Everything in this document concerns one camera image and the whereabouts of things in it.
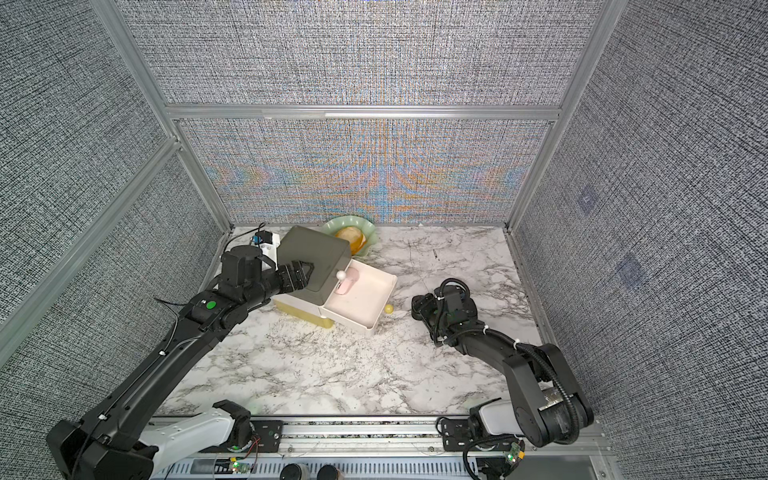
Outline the three-drawer storage cabinet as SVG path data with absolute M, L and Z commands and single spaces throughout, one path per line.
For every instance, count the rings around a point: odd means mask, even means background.
M 281 264 L 294 260 L 311 264 L 312 270 L 303 289 L 273 298 L 276 308 L 315 326 L 332 328 L 334 321 L 323 315 L 322 308 L 337 287 L 337 273 L 349 266 L 350 243 L 307 227 L 293 226 L 281 239 L 277 259 Z

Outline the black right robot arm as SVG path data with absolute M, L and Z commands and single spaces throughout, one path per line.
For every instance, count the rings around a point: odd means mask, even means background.
M 476 358 L 504 376 L 512 416 L 534 446 L 572 444 L 593 424 L 593 409 L 562 351 L 490 328 L 479 319 L 465 282 L 448 278 L 433 292 L 412 297 L 410 313 L 435 345 Z

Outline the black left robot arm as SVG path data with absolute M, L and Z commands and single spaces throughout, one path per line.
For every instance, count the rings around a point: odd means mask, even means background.
M 220 274 L 182 306 L 169 333 L 111 394 L 79 421 L 61 420 L 49 431 L 46 442 L 64 478 L 150 479 L 196 451 L 240 448 L 251 440 L 250 411 L 229 400 L 174 427 L 148 427 L 200 359 L 272 297 L 306 288 L 314 270 L 309 261 L 277 264 L 252 245 L 224 252 L 221 266 Z

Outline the pink computer mouse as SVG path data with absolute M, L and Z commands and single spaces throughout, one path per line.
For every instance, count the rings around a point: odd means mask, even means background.
M 335 292 L 338 295 L 346 295 L 360 278 L 359 271 L 354 267 L 348 267 L 346 270 L 339 270 L 336 273 L 338 285 Z

